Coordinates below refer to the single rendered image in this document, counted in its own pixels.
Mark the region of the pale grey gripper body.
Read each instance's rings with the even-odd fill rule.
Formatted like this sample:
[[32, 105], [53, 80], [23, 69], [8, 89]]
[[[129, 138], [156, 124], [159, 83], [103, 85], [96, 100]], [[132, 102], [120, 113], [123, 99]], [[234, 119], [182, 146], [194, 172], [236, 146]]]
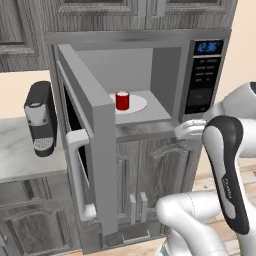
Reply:
[[178, 140], [197, 139], [202, 136], [205, 126], [204, 119], [191, 119], [178, 125], [174, 129], [174, 133]]

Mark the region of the grey microwave oven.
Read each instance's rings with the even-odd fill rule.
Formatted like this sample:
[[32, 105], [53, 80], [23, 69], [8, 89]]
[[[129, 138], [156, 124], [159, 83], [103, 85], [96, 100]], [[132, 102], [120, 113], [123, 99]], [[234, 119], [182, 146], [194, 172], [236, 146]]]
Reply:
[[147, 100], [139, 112], [115, 112], [117, 128], [201, 117], [213, 105], [230, 34], [224, 28], [46, 32], [62, 128], [72, 122], [74, 107], [57, 67], [59, 45], [74, 49], [109, 97], [125, 90]]

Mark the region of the white microwave turntable plate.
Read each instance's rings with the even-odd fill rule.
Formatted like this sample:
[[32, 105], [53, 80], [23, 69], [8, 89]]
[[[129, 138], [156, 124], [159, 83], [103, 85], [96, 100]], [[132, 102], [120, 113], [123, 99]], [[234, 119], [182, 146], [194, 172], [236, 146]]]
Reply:
[[[110, 94], [110, 98], [116, 104], [115, 94]], [[130, 113], [139, 112], [139, 111], [143, 110], [146, 107], [147, 107], [147, 100], [146, 99], [144, 99], [141, 96], [130, 94], [129, 109], [125, 110], [125, 111], [120, 111], [116, 108], [115, 112], [117, 114], [130, 114]]]

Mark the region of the red mug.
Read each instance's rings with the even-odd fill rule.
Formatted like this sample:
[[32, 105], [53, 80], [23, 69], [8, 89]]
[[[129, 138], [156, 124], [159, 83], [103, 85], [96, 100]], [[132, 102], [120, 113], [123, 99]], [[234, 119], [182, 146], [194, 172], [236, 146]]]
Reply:
[[120, 111], [125, 111], [129, 109], [129, 98], [130, 94], [128, 91], [120, 90], [115, 94], [116, 108]]

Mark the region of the grey microwave door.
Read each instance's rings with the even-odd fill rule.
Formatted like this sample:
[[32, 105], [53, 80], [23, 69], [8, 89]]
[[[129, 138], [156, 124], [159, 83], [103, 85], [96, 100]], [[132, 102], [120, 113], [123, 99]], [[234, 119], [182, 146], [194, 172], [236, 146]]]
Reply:
[[108, 235], [118, 230], [115, 105], [71, 46], [57, 51], [60, 77], [90, 140], [77, 151], [85, 203], [94, 204]]

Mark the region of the grey wood base cupboard door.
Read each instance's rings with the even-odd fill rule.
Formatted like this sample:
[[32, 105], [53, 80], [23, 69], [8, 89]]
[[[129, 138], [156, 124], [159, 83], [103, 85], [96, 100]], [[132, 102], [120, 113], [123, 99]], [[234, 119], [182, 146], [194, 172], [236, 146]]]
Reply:
[[124, 142], [116, 145], [117, 164], [117, 206], [118, 228], [132, 226], [130, 223], [130, 199], [134, 194], [137, 200], [139, 163], [139, 142]]
[[80, 248], [71, 199], [0, 207], [0, 256], [52, 256]]
[[141, 222], [140, 192], [145, 192], [146, 222], [156, 219], [155, 205], [166, 195], [192, 189], [202, 143], [175, 137], [142, 140], [139, 143], [137, 220]]

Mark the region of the grey wood drawer front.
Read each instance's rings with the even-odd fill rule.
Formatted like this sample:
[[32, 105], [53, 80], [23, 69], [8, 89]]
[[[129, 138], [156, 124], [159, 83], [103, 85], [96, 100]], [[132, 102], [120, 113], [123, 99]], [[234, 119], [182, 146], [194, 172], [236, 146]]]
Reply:
[[146, 230], [149, 230], [151, 235], [151, 238], [149, 238], [148, 240], [152, 240], [161, 236], [161, 224], [159, 222], [145, 222], [121, 228], [118, 232], [105, 236], [103, 239], [104, 245], [107, 248], [126, 246], [126, 244], [123, 243], [122, 235], [124, 235], [125, 237], [127, 236], [127, 239], [139, 237], [145, 234]]
[[69, 181], [66, 175], [0, 184], [0, 206], [70, 197]]

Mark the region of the black and grey coffee machine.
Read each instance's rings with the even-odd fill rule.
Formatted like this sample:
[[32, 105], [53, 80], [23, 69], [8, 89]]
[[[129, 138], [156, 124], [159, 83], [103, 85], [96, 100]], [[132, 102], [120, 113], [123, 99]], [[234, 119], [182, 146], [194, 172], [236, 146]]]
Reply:
[[35, 154], [50, 156], [57, 142], [57, 115], [49, 81], [35, 82], [28, 92], [24, 112]]

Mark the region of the grey wood wall cupboard door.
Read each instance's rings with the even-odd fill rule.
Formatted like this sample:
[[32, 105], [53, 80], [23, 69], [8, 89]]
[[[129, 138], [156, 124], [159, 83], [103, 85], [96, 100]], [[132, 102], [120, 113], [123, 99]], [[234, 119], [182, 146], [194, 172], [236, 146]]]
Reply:
[[46, 32], [130, 31], [145, 28], [138, 0], [42, 0]]
[[238, 0], [148, 0], [146, 28], [231, 28]]
[[0, 0], [0, 73], [48, 68], [40, 0]]

